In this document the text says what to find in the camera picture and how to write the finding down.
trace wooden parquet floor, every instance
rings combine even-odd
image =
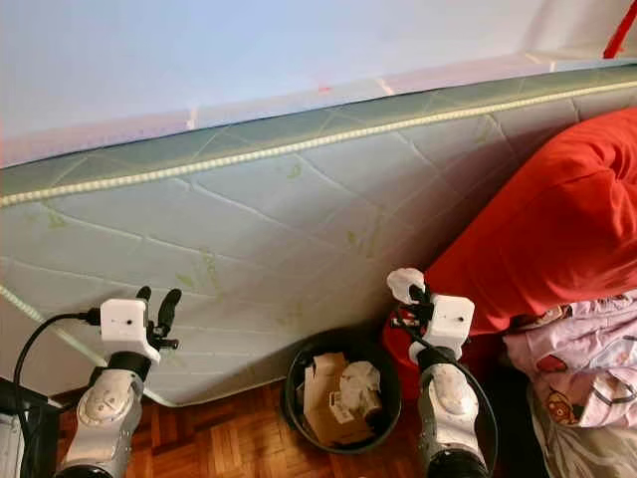
[[[370,453],[331,455],[292,431],[279,413],[281,383],[202,405],[143,406],[126,478],[412,478],[423,476],[416,441],[420,418],[403,409],[387,440]],[[76,427],[62,416],[58,458]]]

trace red fabric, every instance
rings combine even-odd
[[[637,288],[637,109],[538,151],[427,271],[476,304],[472,334],[519,314]]]

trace wall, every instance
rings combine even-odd
[[[527,51],[599,57],[629,4],[1,0],[4,165],[390,95],[392,75],[466,65],[409,87],[438,88],[533,73]]]

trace white wall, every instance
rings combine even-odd
[[[629,4],[0,0],[1,137],[33,142],[42,140],[33,134],[55,128],[245,104],[531,50],[601,46]],[[237,119],[214,121],[224,118]]]

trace floor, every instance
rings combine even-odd
[[[278,382],[184,408],[146,402],[126,478],[423,476],[415,407],[403,410],[392,434],[371,453],[331,455],[289,428],[279,413],[280,389]],[[59,459],[73,438],[74,413],[65,413],[61,421]]]

